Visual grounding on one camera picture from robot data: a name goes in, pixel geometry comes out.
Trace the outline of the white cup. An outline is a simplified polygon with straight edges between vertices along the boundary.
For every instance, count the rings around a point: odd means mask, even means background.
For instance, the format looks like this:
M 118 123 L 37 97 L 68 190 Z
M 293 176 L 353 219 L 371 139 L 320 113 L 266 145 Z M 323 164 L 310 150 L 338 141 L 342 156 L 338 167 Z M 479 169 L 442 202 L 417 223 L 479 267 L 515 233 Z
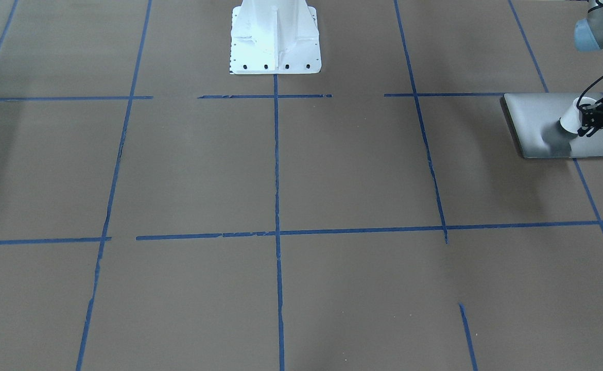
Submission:
M 562 129 L 574 136 L 585 136 L 592 128 L 583 125 L 583 113 L 579 110 L 579 106 L 583 104 L 589 106 L 595 103 L 596 100 L 589 97 L 574 99 L 559 119 Z

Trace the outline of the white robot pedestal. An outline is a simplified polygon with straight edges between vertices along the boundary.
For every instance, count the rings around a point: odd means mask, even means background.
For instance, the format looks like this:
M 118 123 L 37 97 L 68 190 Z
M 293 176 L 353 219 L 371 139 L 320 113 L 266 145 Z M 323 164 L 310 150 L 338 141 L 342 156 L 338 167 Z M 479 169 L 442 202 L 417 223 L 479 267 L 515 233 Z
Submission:
M 316 74 L 318 14 L 306 1 L 243 1 L 231 14 L 229 73 Z

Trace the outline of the grey closed laptop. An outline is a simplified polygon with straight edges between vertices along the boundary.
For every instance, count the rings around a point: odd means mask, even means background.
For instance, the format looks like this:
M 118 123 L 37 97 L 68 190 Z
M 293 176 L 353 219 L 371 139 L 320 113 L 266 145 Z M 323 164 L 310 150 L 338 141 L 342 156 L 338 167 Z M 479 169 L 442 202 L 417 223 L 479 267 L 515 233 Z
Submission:
M 508 92 L 502 108 L 524 158 L 603 157 L 603 129 L 591 137 L 567 133 L 559 124 L 577 93 Z

